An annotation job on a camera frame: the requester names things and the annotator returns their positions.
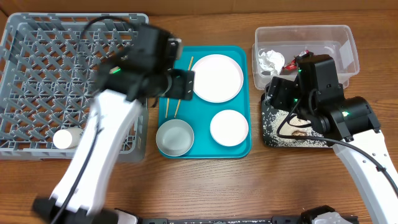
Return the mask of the white bowl with rice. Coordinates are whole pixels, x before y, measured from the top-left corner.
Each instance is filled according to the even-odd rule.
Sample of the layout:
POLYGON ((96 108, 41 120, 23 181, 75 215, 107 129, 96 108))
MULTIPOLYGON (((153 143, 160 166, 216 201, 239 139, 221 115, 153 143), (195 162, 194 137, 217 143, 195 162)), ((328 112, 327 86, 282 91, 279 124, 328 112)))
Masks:
POLYGON ((218 144, 233 147, 247 138, 249 125, 247 119, 238 111, 223 110, 211 120, 210 133, 218 144))

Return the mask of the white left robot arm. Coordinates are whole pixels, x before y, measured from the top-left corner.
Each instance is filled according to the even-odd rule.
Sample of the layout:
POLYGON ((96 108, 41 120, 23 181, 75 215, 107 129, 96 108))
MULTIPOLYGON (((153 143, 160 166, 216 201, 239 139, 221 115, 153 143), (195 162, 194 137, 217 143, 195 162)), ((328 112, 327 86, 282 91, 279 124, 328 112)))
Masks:
POLYGON ((148 98, 191 100, 194 74, 174 68, 182 41, 170 32, 140 25, 132 46, 98 67, 97 93, 75 155, 49 198, 33 211, 47 223, 137 223, 128 212, 104 208, 110 175, 121 146, 148 98))

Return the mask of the white napkin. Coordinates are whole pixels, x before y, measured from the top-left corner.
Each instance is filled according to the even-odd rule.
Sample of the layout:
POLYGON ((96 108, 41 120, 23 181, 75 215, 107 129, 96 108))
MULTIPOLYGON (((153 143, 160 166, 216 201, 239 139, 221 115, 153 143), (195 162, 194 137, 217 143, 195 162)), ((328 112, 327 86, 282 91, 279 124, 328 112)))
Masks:
POLYGON ((280 75, 285 66, 284 56, 274 50, 261 52, 259 54, 259 65, 262 75, 280 75))

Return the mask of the white paper cup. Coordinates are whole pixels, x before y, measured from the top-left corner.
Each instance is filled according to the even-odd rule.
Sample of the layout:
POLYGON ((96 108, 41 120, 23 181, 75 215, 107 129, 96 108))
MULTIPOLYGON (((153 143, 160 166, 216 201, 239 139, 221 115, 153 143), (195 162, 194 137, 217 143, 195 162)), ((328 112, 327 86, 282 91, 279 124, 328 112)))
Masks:
POLYGON ((76 147, 83 130, 81 128, 60 129, 53 135, 53 144, 58 149, 70 149, 76 147))

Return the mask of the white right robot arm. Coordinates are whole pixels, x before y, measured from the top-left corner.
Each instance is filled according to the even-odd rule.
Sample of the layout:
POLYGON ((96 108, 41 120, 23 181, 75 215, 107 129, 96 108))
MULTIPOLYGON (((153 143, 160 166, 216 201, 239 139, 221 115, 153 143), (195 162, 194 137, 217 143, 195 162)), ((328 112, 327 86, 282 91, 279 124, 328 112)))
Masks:
POLYGON ((295 141, 322 141, 333 148, 354 180, 374 223, 397 223, 397 171, 381 125, 362 97, 345 98, 335 61, 327 54, 295 59, 295 80, 273 77, 262 103, 286 111, 282 121, 308 121, 317 136, 276 135, 295 141))

